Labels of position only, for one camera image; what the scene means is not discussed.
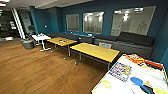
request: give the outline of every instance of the white table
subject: white table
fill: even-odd
[[[155,94],[168,94],[168,86],[166,82],[166,76],[164,71],[151,70],[148,68],[143,68],[133,63],[126,56],[122,56],[117,62],[128,65],[131,68],[131,74],[126,82],[123,82],[117,78],[117,76],[112,76],[109,74],[110,71],[99,81],[99,83],[93,88],[92,94],[149,94],[144,93],[140,88],[140,84],[135,84],[131,78],[140,79],[143,83],[142,85],[148,85],[151,87],[151,91]]]
[[[51,37],[47,36],[47,35],[32,35],[32,37],[38,41],[38,44],[39,45],[39,41],[41,40],[42,41],[42,47],[43,49],[40,50],[40,51],[45,51],[45,50],[50,50],[51,48],[45,48],[45,44],[44,44],[44,40],[46,39],[51,39]]]

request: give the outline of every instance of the sofa cushion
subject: sofa cushion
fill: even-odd
[[[67,38],[67,39],[78,41],[79,35],[64,33],[64,37]]]
[[[50,32],[50,36],[52,38],[55,38],[55,37],[65,37],[65,34],[63,32],[54,32],[54,31],[51,31]]]
[[[117,37],[115,36],[95,35],[94,38],[102,39],[102,40],[109,40],[109,41],[117,41]]]
[[[79,43],[82,42],[93,44],[93,38],[87,36],[79,36]]]
[[[154,38],[134,33],[121,32],[118,41],[130,42],[136,45],[152,46]]]

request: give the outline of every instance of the ceiling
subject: ceiling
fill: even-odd
[[[29,9],[29,6],[35,6],[38,9],[46,9],[50,7],[67,7],[89,1],[93,0],[10,0],[6,7],[0,8]]]

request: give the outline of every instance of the teal wall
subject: teal wall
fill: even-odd
[[[51,31],[50,17],[47,10],[36,9],[34,6],[30,6],[30,12],[34,23],[36,34],[47,34]]]
[[[65,8],[39,10],[30,7],[30,9],[37,33],[50,33],[50,31],[69,33],[70,31],[67,31],[66,15],[79,14],[79,32],[73,31],[73,33],[81,35],[87,35],[87,33],[83,32],[83,13],[104,11],[102,35],[110,36],[114,10],[146,6],[156,6],[147,34],[147,36],[155,38],[152,60],[163,63],[166,70],[168,70],[167,0],[95,0]]]
[[[74,6],[65,7],[62,9],[62,17],[63,17],[63,29],[65,32],[66,28],[66,15],[67,14],[79,14],[79,32],[74,32],[78,34],[85,34],[83,32],[83,13],[87,12],[99,12],[104,11],[103,15],[103,27],[102,27],[102,35],[110,36],[112,22],[113,22],[113,12],[117,9],[127,9],[127,8],[135,8],[135,7],[145,7],[145,6],[156,6],[156,11],[154,14],[154,18],[151,22],[151,26],[149,28],[148,36],[155,37],[156,33],[159,29],[158,26],[161,24],[161,20],[164,16],[166,6],[165,1],[161,0],[96,0],[94,2],[88,2],[84,4],[78,4]]]
[[[51,31],[63,32],[61,8],[53,7],[47,9],[47,11],[51,21]]]
[[[162,19],[162,24],[155,39],[155,49],[152,58],[155,61],[160,61],[163,63],[168,73],[168,6],[164,15],[165,16]]]

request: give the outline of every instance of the floor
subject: floor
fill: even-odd
[[[89,94],[107,72],[107,64],[66,49],[24,49],[20,39],[0,42],[0,94]]]

